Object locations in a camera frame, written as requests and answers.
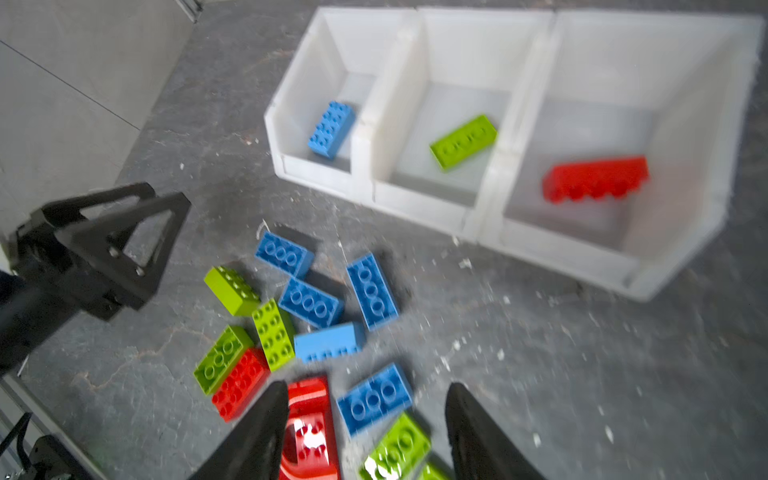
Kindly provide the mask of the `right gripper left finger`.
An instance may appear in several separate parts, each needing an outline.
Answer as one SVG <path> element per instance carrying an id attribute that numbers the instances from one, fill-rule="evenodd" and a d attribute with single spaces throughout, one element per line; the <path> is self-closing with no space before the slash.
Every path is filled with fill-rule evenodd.
<path id="1" fill-rule="evenodd" d="M 278 479 L 288 399 L 285 381 L 271 383 L 190 479 Z"/>

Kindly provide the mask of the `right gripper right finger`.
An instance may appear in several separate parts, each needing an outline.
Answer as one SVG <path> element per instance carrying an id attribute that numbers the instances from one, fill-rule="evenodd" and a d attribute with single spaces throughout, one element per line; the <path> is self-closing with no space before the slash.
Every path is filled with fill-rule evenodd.
<path id="1" fill-rule="evenodd" d="M 445 419 L 457 479 L 545 480 L 464 384 L 450 385 Z"/>

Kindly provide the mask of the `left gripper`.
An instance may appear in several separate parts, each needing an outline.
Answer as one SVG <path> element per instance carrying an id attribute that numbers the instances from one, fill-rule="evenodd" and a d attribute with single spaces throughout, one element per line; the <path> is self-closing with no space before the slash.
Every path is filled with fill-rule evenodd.
<path id="1" fill-rule="evenodd" d="M 191 207 L 146 182 L 45 204 L 2 243 L 1 370 L 8 372 L 80 312 L 109 321 L 157 292 Z M 140 224 L 168 216 L 144 263 L 125 252 Z"/>

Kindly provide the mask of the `white three-compartment bin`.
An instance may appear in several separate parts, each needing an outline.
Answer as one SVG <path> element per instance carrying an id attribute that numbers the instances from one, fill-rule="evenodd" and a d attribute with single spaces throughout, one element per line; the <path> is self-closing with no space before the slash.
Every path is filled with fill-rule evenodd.
<path id="1" fill-rule="evenodd" d="M 723 229 L 765 20 L 606 10 L 315 12 L 269 103 L 276 174 L 646 301 Z M 308 147 L 331 101 L 355 123 Z M 486 115 L 442 171 L 430 145 Z M 550 203 L 555 166 L 645 157 L 617 199 Z"/>

